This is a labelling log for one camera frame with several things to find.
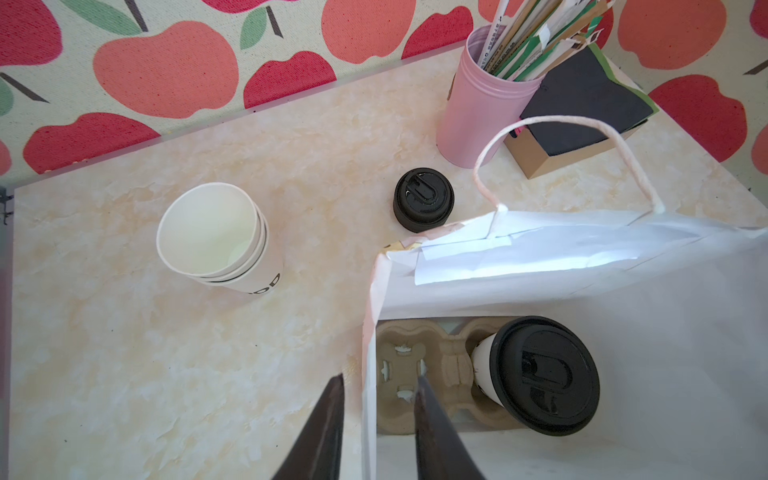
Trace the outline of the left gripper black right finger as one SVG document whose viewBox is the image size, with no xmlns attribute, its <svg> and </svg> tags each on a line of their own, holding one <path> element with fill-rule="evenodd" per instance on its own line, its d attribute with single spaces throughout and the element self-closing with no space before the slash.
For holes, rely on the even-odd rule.
<svg viewBox="0 0 768 480">
<path fill-rule="evenodd" d="M 414 400 L 419 479 L 484 479 L 425 376 Z"/>
</svg>

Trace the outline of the single white paper cup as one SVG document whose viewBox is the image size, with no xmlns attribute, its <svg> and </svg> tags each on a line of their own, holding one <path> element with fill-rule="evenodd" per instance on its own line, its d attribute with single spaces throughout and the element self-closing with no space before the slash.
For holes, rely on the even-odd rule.
<svg viewBox="0 0 768 480">
<path fill-rule="evenodd" d="M 500 364 L 500 333 L 496 332 L 483 339 L 473 350 L 471 360 L 474 369 L 475 383 L 481 392 L 502 406 L 496 384 L 498 383 Z"/>
</svg>

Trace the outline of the stack of white paper cups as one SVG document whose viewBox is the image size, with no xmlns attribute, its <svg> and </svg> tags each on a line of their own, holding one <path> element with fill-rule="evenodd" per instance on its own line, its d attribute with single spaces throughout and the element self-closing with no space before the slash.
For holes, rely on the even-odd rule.
<svg viewBox="0 0 768 480">
<path fill-rule="evenodd" d="M 172 271 L 204 285 L 264 295 L 283 279 L 283 255 L 266 216 L 240 187 L 196 186 L 162 216 L 156 249 Z"/>
</svg>

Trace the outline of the cartoon animal paper gift bag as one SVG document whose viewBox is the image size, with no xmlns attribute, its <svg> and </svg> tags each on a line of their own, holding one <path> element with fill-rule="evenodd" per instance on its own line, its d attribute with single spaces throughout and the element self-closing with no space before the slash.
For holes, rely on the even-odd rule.
<svg viewBox="0 0 768 480">
<path fill-rule="evenodd" d="M 511 212 L 439 227 L 381 253 L 366 357 L 386 320 L 544 313 L 575 330 L 605 390 L 597 417 L 547 460 L 544 442 L 482 434 L 491 478 L 763 479 L 767 475 L 767 233 L 670 213 L 623 137 L 606 135 L 646 212 Z"/>
</svg>

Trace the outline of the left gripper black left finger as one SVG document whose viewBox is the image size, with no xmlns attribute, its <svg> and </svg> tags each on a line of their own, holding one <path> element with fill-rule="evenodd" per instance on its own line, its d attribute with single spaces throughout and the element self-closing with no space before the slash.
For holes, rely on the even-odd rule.
<svg viewBox="0 0 768 480">
<path fill-rule="evenodd" d="M 342 374 L 329 379 L 289 454 L 273 476 L 279 479 L 339 478 L 345 416 Z"/>
</svg>

